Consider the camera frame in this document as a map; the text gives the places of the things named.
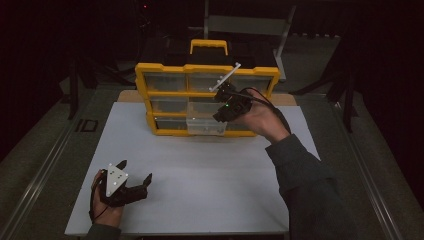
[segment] gray sleeve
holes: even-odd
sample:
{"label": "gray sleeve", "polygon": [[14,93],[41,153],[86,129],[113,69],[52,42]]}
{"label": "gray sleeve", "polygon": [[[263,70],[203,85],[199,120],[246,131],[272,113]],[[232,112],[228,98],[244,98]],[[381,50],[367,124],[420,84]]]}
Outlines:
{"label": "gray sleeve", "polygon": [[292,240],[358,238],[355,223],[337,192],[334,173],[295,135],[266,151],[289,209]]}
{"label": "gray sleeve", "polygon": [[121,229],[102,225],[93,224],[84,240],[117,240],[121,234]]}

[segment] plastic drawer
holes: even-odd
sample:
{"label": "plastic drawer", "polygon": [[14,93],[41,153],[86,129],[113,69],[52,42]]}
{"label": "plastic drawer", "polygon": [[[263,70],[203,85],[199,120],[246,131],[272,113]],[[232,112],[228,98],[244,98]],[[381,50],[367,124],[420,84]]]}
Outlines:
{"label": "plastic drawer", "polygon": [[247,87],[254,87],[264,93],[271,81],[271,76],[233,75],[231,77],[231,83],[236,87],[237,91]]}
{"label": "plastic drawer", "polygon": [[224,105],[223,103],[219,103],[215,101],[213,98],[208,97],[191,97],[189,98],[189,107],[190,111],[194,111],[196,113],[207,113],[209,115],[215,114],[218,109]]}
{"label": "plastic drawer", "polygon": [[187,118],[188,133],[192,135],[223,136],[227,123],[219,123],[215,119]]}
{"label": "plastic drawer", "polygon": [[158,129],[186,130],[186,118],[155,117]]}
{"label": "plastic drawer", "polygon": [[186,97],[150,97],[153,112],[185,112],[187,109]]}
{"label": "plastic drawer", "polygon": [[209,92],[209,88],[216,85],[220,76],[218,73],[191,73],[189,74],[188,88],[190,91]]}
{"label": "plastic drawer", "polygon": [[147,90],[176,91],[187,90],[185,73],[144,73]]}
{"label": "plastic drawer", "polygon": [[189,102],[186,118],[188,133],[192,135],[224,135],[227,123],[217,122],[213,118],[216,109],[221,105],[222,103]]}

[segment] metal rod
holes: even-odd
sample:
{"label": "metal rod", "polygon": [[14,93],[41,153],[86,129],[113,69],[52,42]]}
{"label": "metal rod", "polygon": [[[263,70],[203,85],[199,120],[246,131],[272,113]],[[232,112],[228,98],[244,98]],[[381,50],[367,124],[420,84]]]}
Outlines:
{"label": "metal rod", "polygon": [[203,18],[203,38],[209,37],[209,0],[205,0],[205,16]]}
{"label": "metal rod", "polygon": [[353,138],[352,134],[347,133],[344,127],[343,120],[341,118],[342,110],[340,105],[338,103],[337,105],[333,105],[332,110],[335,115],[335,118],[337,119],[339,128],[342,130],[350,146],[350,149],[352,149],[353,151],[355,162],[357,163],[358,170],[360,173],[359,175],[364,184],[365,190],[368,193],[368,197],[375,210],[377,218],[380,221],[380,224],[382,226],[384,234],[386,235],[386,238],[390,240],[403,240],[402,234],[400,233],[399,228],[397,224],[395,223],[393,216],[390,213],[390,210],[386,202],[384,201],[383,196],[381,195],[380,191],[378,190],[374,182],[374,179],[368,169],[364,156],[359,150],[359,147],[355,139]]}
{"label": "metal rod", "polygon": [[294,16],[295,11],[296,11],[296,6],[293,6],[290,9],[289,15],[287,16],[286,24],[284,26],[284,31],[283,31],[283,34],[281,36],[280,45],[278,46],[278,50],[275,54],[275,57],[281,57],[284,45],[286,45],[287,37],[289,35],[289,31],[290,31],[291,23],[293,21],[293,16]]}
{"label": "metal rod", "polygon": [[224,77],[221,78],[221,80],[218,80],[217,84],[213,87],[209,88],[209,92],[213,92],[215,91],[219,86],[221,86],[221,84],[223,84],[225,82],[225,80],[227,80],[227,78],[229,78],[237,69],[239,69],[239,67],[241,66],[240,63],[236,63],[236,66],[233,68],[233,70],[231,70],[229,73],[227,73]]}

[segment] table surface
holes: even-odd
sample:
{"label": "table surface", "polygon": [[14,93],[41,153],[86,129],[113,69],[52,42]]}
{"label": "table surface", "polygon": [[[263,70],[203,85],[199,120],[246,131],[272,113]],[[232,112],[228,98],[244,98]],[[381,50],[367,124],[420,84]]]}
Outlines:
{"label": "table surface", "polygon": [[[302,110],[279,107],[318,156]],[[117,102],[78,195],[65,234],[85,235],[90,186],[98,169],[128,160],[127,186],[153,173],[149,196],[125,207],[126,235],[249,234],[288,231],[288,210],[262,137],[167,137],[151,133],[143,103]]]}

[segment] hand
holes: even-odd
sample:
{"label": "hand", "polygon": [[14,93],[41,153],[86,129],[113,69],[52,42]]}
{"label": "hand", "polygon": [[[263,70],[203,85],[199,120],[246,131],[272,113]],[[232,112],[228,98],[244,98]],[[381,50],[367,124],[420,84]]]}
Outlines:
{"label": "hand", "polygon": [[[95,185],[96,180],[102,175],[102,170],[99,170],[94,177],[93,184],[91,185],[91,189]],[[119,224],[121,223],[122,214],[124,211],[124,207],[109,207],[108,205],[102,203],[100,201],[100,187],[97,185],[96,191],[94,193],[93,198],[93,215],[94,215],[94,223],[109,225],[112,227],[119,228]]]}
{"label": "hand", "polygon": [[[255,90],[248,89],[247,91],[253,97],[265,100]],[[253,101],[252,108],[248,113],[241,115],[233,122],[247,126],[256,134],[264,136],[271,144],[277,143],[290,135],[277,115],[268,106],[257,101]]]}

